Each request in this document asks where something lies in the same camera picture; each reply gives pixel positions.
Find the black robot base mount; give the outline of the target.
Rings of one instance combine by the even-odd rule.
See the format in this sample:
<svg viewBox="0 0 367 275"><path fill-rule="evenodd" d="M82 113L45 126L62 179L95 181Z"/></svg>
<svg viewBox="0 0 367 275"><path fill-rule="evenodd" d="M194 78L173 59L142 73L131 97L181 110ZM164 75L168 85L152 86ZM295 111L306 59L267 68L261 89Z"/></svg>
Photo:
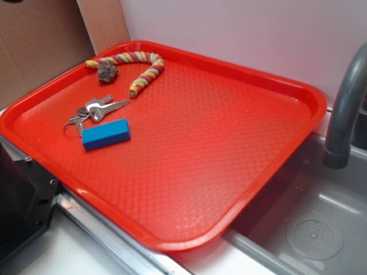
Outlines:
<svg viewBox="0 0 367 275"><path fill-rule="evenodd" d="M1 263L50 226L61 184L35 160L13 160L1 146Z"/></svg>

